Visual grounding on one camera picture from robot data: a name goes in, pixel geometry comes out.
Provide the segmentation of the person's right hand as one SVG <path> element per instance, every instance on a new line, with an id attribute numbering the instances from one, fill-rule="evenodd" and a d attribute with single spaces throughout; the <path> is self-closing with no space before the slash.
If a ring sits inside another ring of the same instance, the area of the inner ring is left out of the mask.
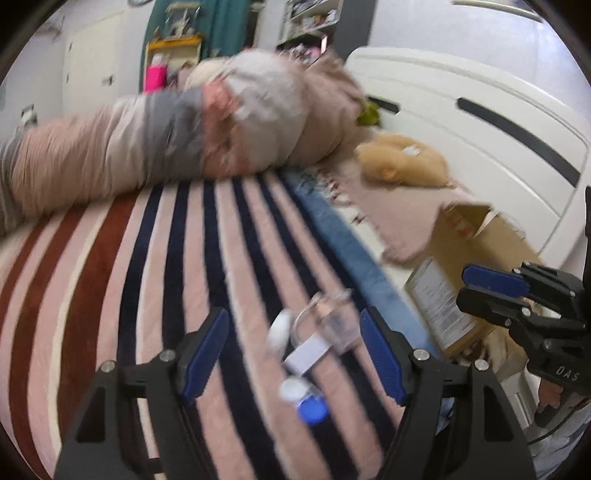
<path id="1" fill-rule="evenodd" d="M 542 379 L 538 389 L 539 404 L 538 410 L 543 411 L 546 407 L 558 409 L 561 404 L 563 387 Z"/>

